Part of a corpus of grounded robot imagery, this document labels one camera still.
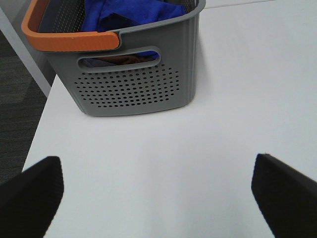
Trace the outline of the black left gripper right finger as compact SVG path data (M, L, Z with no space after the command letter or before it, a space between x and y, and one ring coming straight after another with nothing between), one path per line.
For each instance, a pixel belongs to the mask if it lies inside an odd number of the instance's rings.
M316 181L270 154L258 154L251 190L274 237L317 236Z

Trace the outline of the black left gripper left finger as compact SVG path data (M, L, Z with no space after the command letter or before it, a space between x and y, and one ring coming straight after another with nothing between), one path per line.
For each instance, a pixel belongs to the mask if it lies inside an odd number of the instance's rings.
M49 156L0 186L0 236L42 238L64 194L60 158Z

